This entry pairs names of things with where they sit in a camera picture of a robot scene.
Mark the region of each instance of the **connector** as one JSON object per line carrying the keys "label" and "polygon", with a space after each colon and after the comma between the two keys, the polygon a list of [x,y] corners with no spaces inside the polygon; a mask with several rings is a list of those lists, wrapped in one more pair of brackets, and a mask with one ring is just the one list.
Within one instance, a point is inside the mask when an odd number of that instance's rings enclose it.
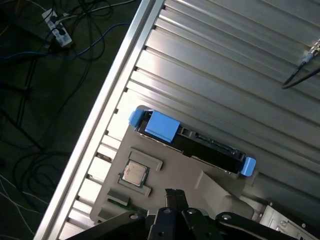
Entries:
{"label": "connector", "polygon": [[320,39],[311,47],[309,53],[314,57],[320,52]]}

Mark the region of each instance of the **cable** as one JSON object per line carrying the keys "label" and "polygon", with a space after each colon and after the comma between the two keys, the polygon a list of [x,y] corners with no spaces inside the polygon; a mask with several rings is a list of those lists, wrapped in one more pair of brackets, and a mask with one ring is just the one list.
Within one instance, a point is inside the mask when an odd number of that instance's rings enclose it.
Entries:
{"label": "cable", "polygon": [[21,55],[42,55],[42,56],[51,56],[51,57],[55,57],[55,58],[62,58],[62,59],[72,59],[72,58],[76,58],[77,56],[81,56],[82,54],[85,54],[86,52],[88,52],[90,50],[90,48],[92,48],[93,46],[95,46],[99,41],[101,41],[104,36],[106,34],[108,34],[112,29],[114,29],[115,27],[118,27],[118,26],[123,26],[123,25],[130,25],[130,23],[128,22],[121,22],[121,23],[117,23],[111,27],[109,27],[107,29],[107,31],[105,31],[102,36],[97,39],[92,45],[90,45],[89,47],[87,47],[86,49],[84,49],[83,51],[77,53],[77,54],[73,54],[73,55],[67,55],[67,56],[64,56],[64,55],[58,55],[58,54],[50,54],[50,53],[44,53],[44,52],[36,52],[36,51],[23,51],[23,52],[18,52],[18,53],[15,53],[15,54],[12,54],[10,56],[6,56],[6,57],[0,57],[1,60],[8,60],[8,59],[11,59],[11,58],[14,58],[14,57],[17,57],[17,56],[21,56]]}
{"label": "cable", "polygon": [[37,214],[40,213],[40,212],[38,212],[38,211],[35,211],[35,210],[32,210],[32,209],[26,208],[26,207],[24,207],[24,206],[16,203],[16,202],[13,201],[10,197],[6,196],[6,195],[3,194],[2,192],[0,192],[0,195],[3,196],[4,198],[6,198],[7,200],[9,200],[11,203],[13,203],[14,205],[16,205],[16,206],[19,207],[19,208],[22,208],[22,209],[24,209],[24,210],[26,210],[26,211],[33,212],[33,213],[37,213]]}
{"label": "cable", "polygon": [[[12,3],[12,2],[15,2],[15,1],[17,1],[17,0],[7,0],[7,1],[3,1],[3,2],[1,2],[0,3],[0,6],[2,6],[2,5],[6,5],[6,4],[9,4],[9,3]],[[29,3],[32,3],[33,5],[36,5],[36,6],[38,6],[39,8],[41,8],[43,11],[47,11],[43,6],[41,6],[39,3],[37,3],[37,2],[34,2],[34,1],[32,1],[32,0],[25,0],[26,2],[29,2]]]}
{"label": "cable", "polygon": [[[121,6],[121,5],[125,5],[125,4],[130,4],[130,3],[133,3],[135,2],[136,0],[129,0],[129,1],[124,1],[124,2],[119,2],[119,3],[115,3],[115,4],[109,4],[108,6],[102,6],[102,7],[98,7],[96,9],[93,9],[90,11],[90,13],[95,13],[97,11],[101,11],[103,9],[107,9],[107,8],[112,8],[112,7],[116,7],[116,6]],[[76,18],[78,15],[71,15],[71,16],[67,16],[65,18],[62,18],[59,20],[59,23],[65,21],[65,20],[68,20],[68,19],[72,19],[72,18]]]}
{"label": "cable", "polygon": [[[18,3],[15,6],[15,13],[18,12],[19,9],[19,5],[20,5],[21,0],[18,0]],[[8,23],[8,25],[3,29],[3,31],[0,33],[0,37],[7,31],[7,29],[10,27],[10,23]]]}
{"label": "cable", "polygon": [[[19,158],[18,161],[16,161],[16,163],[14,164],[13,169],[12,169],[13,184],[16,186],[16,189],[20,192],[20,195],[37,212],[44,213],[44,210],[40,210],[36,204],[34,204],[32,201],[30,201],[30,199],[25,194],[23,194],[24,183],[27,185],[28,190],[32,194],[35,194],[38,196],[52,197],[53,191],[56,189],[57,184],[52,182],[51,186],[48,187],[46,184],[43,184],[42,181],[38,181],[39,175],[41,175],[41,176],[46,175],[45,173],[40,172],[39,166],[42,165],[42,168],[50,166],[51,170],[50,169],[48,169],[48,170],[49,170],[49,172],[52,173],[52,170],[57,170],[57,168],[52,164],[48,164],[48,163],[43,164],[44,161],[47,161],[52,157],[69,158],[70,155],[71,155],[71,153],[69,153],[69,152],[58,152],[58,151],[35,152],[35,153],[30,153],[28,155],[25,155],[25,156]],[[28,164],[27,169],[23,170],[20,178],[18,178],[18,172],[21,172],[21,171],[18,171],[18,169],[20,169],[21,167],[23,167],[27,164]],[[59,170],[57,170],[57,171],[59,172],[58,174],[60,177],[62,175],[62,172],[60,172]],[[35,184],[37,184],[36,189],[34,189],[33,186],[31,185],[31,181],[33,181]],[[49,192],[42,193],[39,191],[41,189],[46,190],[46,191],[49,190]]]}
{"label": "cable", "polygon": [[320,72],[320,68],[317,68],[316,70],[312,71],[308,75],[298,79],[297,81],[290,83],[295,78],[295,76],[300,72],[300,70],[305,65],[307,65],[315,56],[317,56],[319,52],[320,52],[320,39],[311,47],[309,53],[302,60],[301,64],[296,68],[296,70],[291,74],[291,76],[283,83],[282,89],[292,88],[293,86],[298,85],[298,84],[302,83],[303,81],[318,74]]}
{"label": "cable", "polygon": [[8,236],[8,235],[3,235],[3,234],[0,234],[0,237],[1,238],[12,239],[12,240],[20,240],[19,238],[16,238],[16,237],[13,237],[13,236]]}
{"label": "cable", "polygon": [[46,19],[47,19],[48,17],[51,17],[51,16],[52,16],[52,14],[53,14],[53,12],[54,12],[54,10],[55,10],[55,9],[54,9],[54,8],[55,8],[55,4],[56,4],[55,0],[52,0],[52,6],[51,6],[50,12],[49,12],[48,15],[45,16],[41,21],[39,21],[38,23],[36,23],[36,24],[35,24],[36,26],[42,24],[44,21],[46,21]]}
{"label": "cable", "polygon": [[[10,184],[10,185],[11,185],[12,187],[14,187],[15,189],[17,189],[17,187],[16,187],[12,182],[10,182],[8,179],[6,179],[3,175],[0,174],[0,178],[2,178],[3,180],[5,180],[8,184]],[[6,190],[5,190],[5,187],[3,186],[3,183],[2,183],[2,181],[1,181],[1,179],[0,179],[0,183],[1,183],[1,185],[2,185],[2,188],[3,188],[4,192],[8,195],[8,193],[7,193]],[[33,197],[33,198],[35,198],[35,199],[37,199],[38,201],[40,201],[40,202],[42,202],[42,203],[44,203],[44,204],[47,204],[47,205],[49,204],[48,202],[42,200],[41,198],[39,198],[39,197],[37,197],[37,196],[35,196],[35,195],[32,195],[31,193],[28,193],[28,192],[26,192],[26,191],[23,191],[23,193],[26,194],[26,195],[29,195],[29,196],[31,196],[31,197]]]}

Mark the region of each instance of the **wire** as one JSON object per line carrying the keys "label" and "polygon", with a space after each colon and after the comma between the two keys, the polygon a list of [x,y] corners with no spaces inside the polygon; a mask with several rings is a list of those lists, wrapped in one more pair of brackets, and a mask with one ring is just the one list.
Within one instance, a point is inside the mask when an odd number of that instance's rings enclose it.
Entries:
{"label": "wire", "polygon": [[11,59],[11,58],[14,58],[14,57],[17,57],[17,56],[22,56],[22,55],[42,55],[42,56],[51,56],[51,57],[55,57],[55,58],[62,58],[62,59],[72,59],[72,58],[76,58],[78,56],[81,56],[82,54],[85,54],[86,52],[88,52],[90,50],[90,48],[92,48],[93,46],[95,46],[99,41],[101,41],[104,36],[106,34],[108,34],[112,29],[114,29],[115,27],[118,27],[118,26],[123,26],[123,25],[130,25],[129,22],[121,22],[121,23],[117,23],[111,27],[109,27],[107,29],[107,31],[105,31],[102,36],[97,39],[92,45],[90,45],[89,47],[87,47],[86,49],[84,49],[83,51],[77,53],[77,54],[73,54],[73,55],[58,55],[58,54],[50,54],[50,53],[44,53],[44,52],[36,52],[36,51],[23,51],[23,52],[18,52],[18,53],[15,53],[15,54],[12,54],[10,56],[6,56],[6,57],[0,57],[0,59],[2,60],[8,60],[8,59]]}
{"label": "wire", "polygon": [[[40,172],[40,168],[43,167],[50,167],[51,169],[47,169],[50,173],[52,173],[52,170],[55,170],[58,172],[59,177],[62,175],[62,172],[60,172],[54,165],[52,164],[43,164],[44,161],[49,160],[52,157],[62,157],[62,158],[69,158],[71,153],[69,152],[35,152],[30,153],[28,155],[25,155],[18,159],[16,163],[13,166],[12,169],[12,179],[13,184],[16,186],[16,189],[20,192],[21,196],[26,200],[26,202],[37,212],[44,213],[44,210],[39,210],[39,207],[34,204],[30,199],[23,194],[24,192],[24,183],[27,185],[28,190],[35,195],[38,196],[49,196],[52,197],[53,191],[56,189],[57,184],[53,183],[51,181],[51,185],[48,187],[47,184],[44,184],[44,181],[39,181],[39,176],[45,176],[46,180],[49,179],[49,177],[44,174],[43,172]],[[26,161],[30,161],[28,164],[27,169],[25,169],[22,174],[20,175],[20,178],[18,178],[18,169],[25,166],[27,163]],[[33,188],[31,183],[36,184],[36,190]],[[40,190],[46,190],[47,193],[42,193]]]}
{"label": "wire", "polygon": [[8,236],[8,235],[3,235],[3,234],[0,234],[0,237],[1,238],[7,238],[7,239],[13,239],[13,240],[20,240],[19,238],[16,238],[16,237],[13,237],[13,236]]}
{"label": "wire", "polygon": [[[3,1],[0,3],[0,6],[2,5],[6,5],[6,4],[9,4],[9,3],[12,3],[12,2],[15,2],[16,0],[7,0],[7,1]],[[34,2],[32,0],[25,0],[26,2],[29,2],[29,3],[32,3],[33,5],[36,5],[38,6],[39,8],[41,8],[43,11],[47,11],[43,6],[41,6],[39,3],[37,2]]]}
{"label": "wire", "polygon": [[320,67],[291,84],[283,84],[282,89],[289,89],[320,73]]}
{"label": "wire", "polygon": [[[91,10],[89,13],[95,13],[95,12],[97,12],[97,11],[101,11],[101,10],[103,10],[103,9],[107,9],[107,8],[112,8],[112,7],[116,7],[116,6],[121,6],[121,5],[125,5],[125,4],[130,4],[130,3],[133,3],[133,2],[135,2],[136,0],[129,0],[129,1],[124,1],[124,2],[119,2],[119,3],[115,3],[115,4],[109,4],[108,6],[102,6],[102,7],[98,7],[98,8],[96,8],[96,9],[93,9],[93,10]],[[65,21],[65,20],[68,20],[68,19],[72,19],[72,18],[76,18],[78,15],[71,15],[71,16],[67,16],[67,17],[65,17],[65,18],[62,18],[62,19],[60,19],[58,22],[59,23],[61,23],[61,22],[63,22],[63,21]]]}
{"label": "wire", "polygon": [[[15,7],[15,13],[18,12],[18,9],[19,9],[19,5],[20,5],[20,2],[21,0],[18,0],[18,3],[16,4],[16,7]],[[7,29],[10,27],[10,23],[8,23],[8,25],[3,29],[3,31],[0,33],[0,37],[7,31]]]}
{"label": "wire", "polygon": [[54,8],[55,8],[55,5],[56,5],[55,0],[52,0],[52,6],[51,6],[50,12],[49,12],[48,15],[45,16],[41,21],[39,21],[38,23],[36,23],[36,24],[35,24],[36,26],[42,24],[44,21],[46,21],[46,19],[47,19],[48,17],[51,17],[51,16],[53,15],[53,12],[54,12],[54,10],[55,10],[55,9],[54,9]]}
{"label": "wire", "polygon": [[[17,187],[16,187],[12,182],[10,182],[8,179],[6,179],[3,175],[0,174],[0,178],[2,178],[3,180],[5,180],[8,184],[10,184],[10,185],[11,185],[12,187],[14,187],[15,189],[17,189]],[[6,192],[5,187],[3,186],[3,183],[2,183],[2,181],[1,181],[1,179],[0,179],[0,183],[1,183],[1,186],[2,186],[2,188],[3,188],[3,190],[4,190],[4,192],[8,195],[8,193]],[[39,198],[39,197],[37,197],[37,196],[35,196],[35,195],[32,195],[31,193],[28,193],[28,192],[26,192],[26,191],[23,191],[23,193],[26,194],[26,195],[29,195],[29,196],[37,199],[37,200],[39,200],[40,202],[42,202],[42,203],[44,203],[44,204],[47,204],[47,205],[49,204],[48,202],[42,200],[41,198]]]}
{"label": "wire", "polygon": [[11,203],[13,203],[14,205],[16,205],[16,206],[19,207],[19,208],[22,208],[22,209],[24,209],[24,210],[26,210],[26,211],[33,212],[33,213],[37,213],[37,214],[40,213],[40,212],[38,212],[38,211],[35,211],[35,210],[32,210],[32,209],[26,208],[26,207],[24,207],[24,206],[16,203],[16,202],[13,201],[10,197],[6,196],[6,195],[3,194],[2,192],[0,192],[0,195],[3,196],[4,198],[6,198],[7,200],[9,200]]}

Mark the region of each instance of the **screw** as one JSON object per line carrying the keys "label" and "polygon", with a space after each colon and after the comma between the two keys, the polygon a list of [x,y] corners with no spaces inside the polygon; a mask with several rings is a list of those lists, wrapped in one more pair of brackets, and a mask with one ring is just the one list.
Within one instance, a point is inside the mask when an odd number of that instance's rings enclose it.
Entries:
{"label": "screw", "polygon": [[231,216],[225,214],[225,215],[222,215],[222,218],[223,218],[224,220],[230,220],[230,219],[231,219]]}
{"label": "screw", "polygon": [[167,208],[167,209],[163,210],[163,212],[164,212],[165,214],[169,214],[169,213],[171,213],[171,210],[170,210],[169,208]]}
{"label": "screw", "polygon": [[194,209],[189,209],[188,211],[186,211],[188,214],[195,214],[197,211]]}
{"label": "screw", "polygon": [[131,218],[131,219],[137,219],[137,218],[138,218],[138,215],[137,215],[137,214],[132,214],[132,215],[130,215],[130,218]]}
{"label": "screw", "polygon": [[280,224],[281,224],[282,226],[284,226],[284,227],[287,226],[287,222],[286,222],[286,221],[281,221]]}

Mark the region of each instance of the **black cable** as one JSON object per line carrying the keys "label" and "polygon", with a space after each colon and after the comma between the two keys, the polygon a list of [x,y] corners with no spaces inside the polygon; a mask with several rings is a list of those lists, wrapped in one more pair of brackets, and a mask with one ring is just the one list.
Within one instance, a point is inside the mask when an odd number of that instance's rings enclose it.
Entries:
{"label": "black cable", "polygon": [[282,85],[282,89],[292,88],[292,87],[294,87],[294,86],[296,86],[296,85],[304,82],[305,80],[307,80],[307,79],[309,79],[309,78],[317,75],[318,73],[320,73],[320,67],[319,67],[319,68],[317,68],[316,70],[314,70],[314,71],[312,71],[311,73],[309,73],[308,75],[306,75],[306,76],[298,79],[297,81],[292,82],[291,84],[288,84],[288,83],[290,83],[291,80],[297,75],[297,73],[302,69],[303,66],[300,67],[300,68],[299,68],[299,67],[298,67],[297,70],[294,72],[295,74],[293,73],[293,74],[289,77],[289,79],[288,79],[289,81],[287,80],[287,81],[284,82],[284,84]]}
{"label": "black cable", "polygon": [[[36,196],[42,196],[42,197],[48,197],[51,198],[52,194],[54,193],[57,184],[54,183],[51,178],[43,173],[40,172],[40,168],[47,167],[48,170],[50,170],[50,173],[52,170],[55,170],[59,176],[62,175],[62,172],[55,167],[55,165],[50,164],[50,163],[44,163],[44,161],[48,161],[52,157],[62,157],[62,158],[69,158],[70,153],[69,152],[37,152],[37,153],[31,153],[26,156],[21,157],[18,159],[18,161],[14,164],[13,169],[12,169],[12,179],[13,183],[16,186],[17,190],[21,194],[21,196],[25,199],[25,201],[36,211],[40,213],[44,213],[44,209],[41,210],[38,208],[36,204],[34,204],[27,195],[23,194],[23,191],[25,191],[25,186],[28,188],[28,192],[32,192]],[[19,173],[19,168],[23,167],[26,165],[26,161],[30,161],[28,164],[27,169],[25,169],[22,174],[21,178],[18,179],[18,173]],[[43,179],[40,179],[39,176],[42,178],[46,179],[46,181],[49,184],[45,184]],[[34,182],[38,185],[36,189],[32,186],[31,182]],[[43,193],[39,191],[39,187],[41,189],[47,191],[47,193]]]}
{"label": "black cable", "polygon": [[42,24],[44,21],[46,21],[46,19],[47,19],[48,17],[51,17],[52,13],[53,13],[54,10],[55,10],[55,9],[54,9],[54,8],[55,8],[55,5],[56,5],[55,0],[52,0],[51,11],[49,12],[49,14],[48,14],[44,19],[42,19],[41,21],[39,21],[38,23],[36,23],[36,24],[35,24],[36,26]]}

